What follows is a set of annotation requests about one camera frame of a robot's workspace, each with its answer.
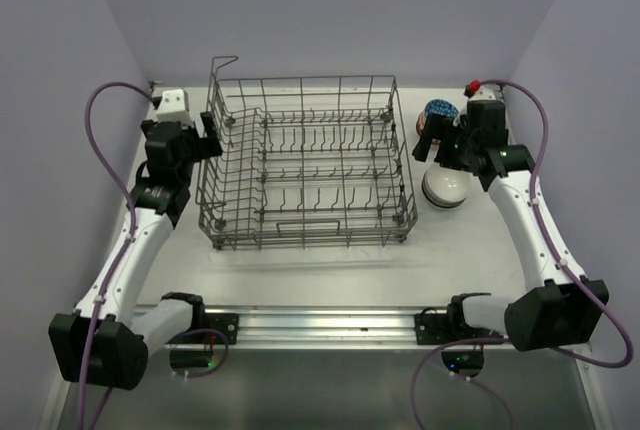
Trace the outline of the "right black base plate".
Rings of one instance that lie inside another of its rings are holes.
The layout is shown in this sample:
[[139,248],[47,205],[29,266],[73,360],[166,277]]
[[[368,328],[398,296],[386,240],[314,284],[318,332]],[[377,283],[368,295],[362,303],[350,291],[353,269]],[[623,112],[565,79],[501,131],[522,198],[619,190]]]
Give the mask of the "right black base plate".
[[425,307],[413,316],[418,345],[441,345],[473,338],[501,338],[498,332],[469,326],[463,318],[462,303],[476,294],[453,296],[445,307]]

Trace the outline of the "white ribbed ceramic bowl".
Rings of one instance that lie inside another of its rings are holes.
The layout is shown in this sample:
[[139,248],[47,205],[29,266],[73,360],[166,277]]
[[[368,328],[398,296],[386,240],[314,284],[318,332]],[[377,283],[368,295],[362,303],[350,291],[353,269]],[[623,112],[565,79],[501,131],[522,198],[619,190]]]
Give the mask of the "white ribbed ceramic bowl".
[[423,177],[423,193],[446,201],[467,198],[471,187],[471,176],[463,171],[439,165],[430,166]]

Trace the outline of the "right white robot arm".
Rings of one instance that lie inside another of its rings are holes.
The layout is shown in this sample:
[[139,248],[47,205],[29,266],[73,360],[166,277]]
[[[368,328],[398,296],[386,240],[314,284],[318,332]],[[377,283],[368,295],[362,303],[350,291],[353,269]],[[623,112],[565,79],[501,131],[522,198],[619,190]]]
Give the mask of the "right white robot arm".
[[453,296],[445,329],[461,343],[502,334],[519,351],[586,343],[609,291],[603,281],[587,277],[568,251],[533,174],[529,149],[509,144],[508,137],[505,105],[476,100],[459,122],[427,117],[412,151],[415,160],[425,161],[438,141],[432,170],[478,178],[508,228],[525,280],[526,291],[517,299],[487,292]]

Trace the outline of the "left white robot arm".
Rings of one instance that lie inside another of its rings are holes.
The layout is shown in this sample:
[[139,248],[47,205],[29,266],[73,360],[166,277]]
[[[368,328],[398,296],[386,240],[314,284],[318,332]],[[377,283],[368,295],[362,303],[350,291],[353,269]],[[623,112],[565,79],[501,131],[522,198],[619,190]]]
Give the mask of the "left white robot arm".
[[56,314],[49,325],[64,380],[132,390],[162,346],[178,336],[197,342],[207,333],[205,305],[195,294],[169,292],[145,315],[134,314],[151,266],[190,199],[194,166],[223,153],[212,114],[200,117],[202,131],[178,121],[142,122],[146,159],[115,247],[73,312]]

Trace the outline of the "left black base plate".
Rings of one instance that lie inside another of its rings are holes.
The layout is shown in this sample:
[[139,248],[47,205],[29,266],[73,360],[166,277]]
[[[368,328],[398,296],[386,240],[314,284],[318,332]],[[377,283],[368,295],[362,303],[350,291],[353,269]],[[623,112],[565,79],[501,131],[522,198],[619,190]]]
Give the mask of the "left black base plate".
[[230,345],[235,345],[239,328],[240,316],[238,313],[205,313],[192,329],[181,335],[181,341],[183,343],[201,343],[206,347],[212,346],[217,342],[222,342],[221,338],[210,333],[194,334],[194,331],[214,329],[223,334]]

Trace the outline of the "aluminium mounting rail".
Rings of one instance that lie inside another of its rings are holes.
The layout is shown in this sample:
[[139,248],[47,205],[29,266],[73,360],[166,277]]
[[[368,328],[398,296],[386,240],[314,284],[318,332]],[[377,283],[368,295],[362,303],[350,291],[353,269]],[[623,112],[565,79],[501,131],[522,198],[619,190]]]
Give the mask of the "aluminium mounting rail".
[[[164,299],[131,322],[109,314],[94,327],[92,348],[123,355],[152,355],[169,344],[183,343],[181,335],[208,312],[200,301]],[[235,345],[244,349],[374,349],[410,348],[416,343],[414,315],[405,311],[334,311],[328,309],[242,310]],[[221,338],[214,329],[195,330]]]

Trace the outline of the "blue floral white bowl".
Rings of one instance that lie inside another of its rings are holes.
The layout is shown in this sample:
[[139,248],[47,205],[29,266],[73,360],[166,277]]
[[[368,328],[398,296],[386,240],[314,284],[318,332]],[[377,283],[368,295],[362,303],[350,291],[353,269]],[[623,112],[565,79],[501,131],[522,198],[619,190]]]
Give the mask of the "blue floral white bowl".
[[451,202],[451,201],[441,200],[429,195],[426,195],[425,198],[432,206],[442,210],[454,209],[454,208],[460,207],[462,204],[466,202],[465,199]]

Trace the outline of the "white bowl dark stripes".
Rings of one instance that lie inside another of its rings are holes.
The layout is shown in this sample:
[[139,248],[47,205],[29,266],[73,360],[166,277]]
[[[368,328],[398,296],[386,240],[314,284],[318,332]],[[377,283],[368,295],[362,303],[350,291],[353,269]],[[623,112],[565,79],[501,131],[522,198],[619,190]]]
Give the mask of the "white bowl dark stripes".
[[416,124],[415,124],[418,137],[422,136],[426,124],[427,124],[427,116],[424,112],[422,112],[417,117]]

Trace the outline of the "red diamond pattern bowl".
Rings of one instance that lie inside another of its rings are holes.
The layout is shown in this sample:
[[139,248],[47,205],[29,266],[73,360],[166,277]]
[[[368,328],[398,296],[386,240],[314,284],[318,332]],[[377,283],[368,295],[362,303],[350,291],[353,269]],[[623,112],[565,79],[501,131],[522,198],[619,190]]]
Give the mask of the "red diamond pattern bowl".
[[455,120],[459,117],[459,109],[444,99],[432,99],[425,104],[424,110],[421,113],[421,119],[425,122],[431,115],[441,115],[445,118]]

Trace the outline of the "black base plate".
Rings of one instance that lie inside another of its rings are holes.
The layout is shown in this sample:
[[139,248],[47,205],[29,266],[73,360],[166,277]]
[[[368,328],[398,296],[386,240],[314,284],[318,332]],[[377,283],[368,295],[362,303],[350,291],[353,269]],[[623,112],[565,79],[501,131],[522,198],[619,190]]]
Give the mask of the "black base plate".
[[235,345],[239,328],[240,316],[238,313],[205,313],[192,329],[181,335],[181,341],[183,343],[201,343],[206,347],[212,346],[217,342],[222,342],[221,338],[210,333],[194,334],[194,331],[214,329],[223,334],[230,345]]
[[445,307],[425,307],[413,316],[418,345],[441,345],[473,338],[501,338],[498,332],[469,326],[463,318],[462,303],[476,294],[453,296]]

